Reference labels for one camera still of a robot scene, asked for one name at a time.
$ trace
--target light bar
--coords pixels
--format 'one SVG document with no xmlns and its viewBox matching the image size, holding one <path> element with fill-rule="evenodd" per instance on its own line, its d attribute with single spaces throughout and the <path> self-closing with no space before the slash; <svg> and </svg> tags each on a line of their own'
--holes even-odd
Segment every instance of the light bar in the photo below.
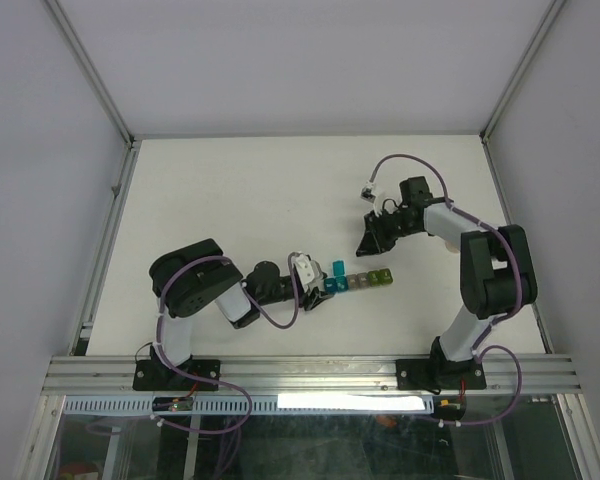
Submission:
<svg viewBox="0 0 600 480">
<path fill-rule="evenodd" d="M 381 397 L 337 393 L 281 393 L 278 408 L 351 410 L 368 412 L 432 413 L 430 399 L 415 395 Z"/>
</svg>

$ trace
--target small cube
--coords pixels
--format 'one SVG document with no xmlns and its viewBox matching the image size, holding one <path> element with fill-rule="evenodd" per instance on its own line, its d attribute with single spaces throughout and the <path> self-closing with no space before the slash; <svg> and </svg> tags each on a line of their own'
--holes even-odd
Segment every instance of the small cube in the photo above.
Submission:
<svg viewBox="0 0 600 480">
<path fill-rule="evenodd" d="M 347 275 L 347 285 L 349 285 L 349 290 L 357 290 L 358 289 L 358 276 L 357 275 Z"/>
<path fill-rule="evenodd" d="M 349 290 L 346 277 L 336 277 L 336 285 L 338 286 L 338 292 L 346 292 Z"/>
<path fill-rule="evenodd" d="M 379 287 L 380 283 L 380 272 L 378 270 L 372 270 L 369 272 L 369 283 L 372 287 Z"/>
<path fill-rule="evenodd" d="M 335 262 L 333 262 L 333 276 L 336 278 L 344 277 L 344 261 L 343 260 L 336 260 Z"/>
<path fill-rule="evenodd" d="M 381 285 L 391 285 L 393 283 L 393 276 L 391 275 L 391 270 L 388 268 L 383 268 L 378 274 L 380 276 Z"/>
<path fill-rule="evenodd" d="M 324 279 L 324 289 L 327 293 L 336 293 L 338 291 L 338 285 L 336 284 L 335 278 Z"/>
<path fill-rule="evenodd" d="M 369 288 L 369 275 L 366 273 L 359 273 L 356 275 L 358 277 L 358 287 L 359 288 Z"/>
</svg>

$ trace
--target black mounting bracket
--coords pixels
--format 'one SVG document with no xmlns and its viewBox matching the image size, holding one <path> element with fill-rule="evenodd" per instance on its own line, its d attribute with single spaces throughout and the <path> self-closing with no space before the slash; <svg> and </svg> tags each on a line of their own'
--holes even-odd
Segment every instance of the black mounting bracket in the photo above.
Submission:
<svg viewBox="0 0 600 480">
<path fill-rule="evenodd" d="M 442 390 L 485 390 L 487 381 L 482 365 L 474 359 L 463 362 L 447 360 L 440 337 L 431 345 L 429 358 L 396 360 L 398 390 L 427 390 L 438 395 Z"/>
<path fill-rule="evenodd" d="M 430 360 L 428 358 L 409 358 L 396 360 L 396 380 L 398 390 L 427 390 L 434 395 L 442 390 L 460 390 L 461 380 L 465 381 L 466 390 L 486 390 L 482 365 L 472 365 L 463 374 L 438 377 L 432 382 L 428 374 Z"/>
<path fill-rule="evenodd" d="M 178 368 L 198 377 L 218 380 L 221 365 L 220 360 L 190 358 L 178 365 Z M 193 380 L 182 377 L 163 365 L 153 347 L 151 347 L 149 360 L 136 362 L 136 370 L 133 375 L 133 390 L 136 392 L 185 392 L 191 390 L 194 383 Z M 217 385 L 206 382 L 198 383 L 197 391 L 215 392 L 217 390 Z"/>
</svg>

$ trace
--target white wall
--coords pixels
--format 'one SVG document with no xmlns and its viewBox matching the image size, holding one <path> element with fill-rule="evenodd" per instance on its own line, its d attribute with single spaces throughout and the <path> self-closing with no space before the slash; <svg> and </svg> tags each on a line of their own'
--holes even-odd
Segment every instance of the white wall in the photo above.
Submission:
<svg viewBox="0 0 600 480">
<path fill-rule="evenodd" d="M 493 137 L 527 228 L 541 313 L 577 362 L 600 434 L 600 0 L 575 0 Z"/>
<path fill-rule="evenodd" d="M 122 141 L 39 0 L 0 0 L 0 480 L 67 345 Z"/>
<path fill-rule="evenodd" d="M 478 133 L 549 0 L 60 0 L 133 133 Z"/>
</svg>

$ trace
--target glass panel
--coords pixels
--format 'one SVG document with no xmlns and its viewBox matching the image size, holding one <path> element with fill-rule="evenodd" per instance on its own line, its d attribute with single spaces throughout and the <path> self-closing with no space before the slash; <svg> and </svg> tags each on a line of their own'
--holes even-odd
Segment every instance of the glass panel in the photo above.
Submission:
<svg viewBox="0 0 600 480">
<path fill-rule="evenodd" d="M 467 411 L 485 418 L 508 401 L 470 397 Z M 235 417 L 169 420 L 216 430 Z M 239 432 L 198 436 L 149 418 L 69 415 L 56 444 L 48 478 L 62 480 L 578 478 L 556 406 L 528 397 L 502 423 L 461 428 L 406 415 L 253 415 Z"/>
</svg>

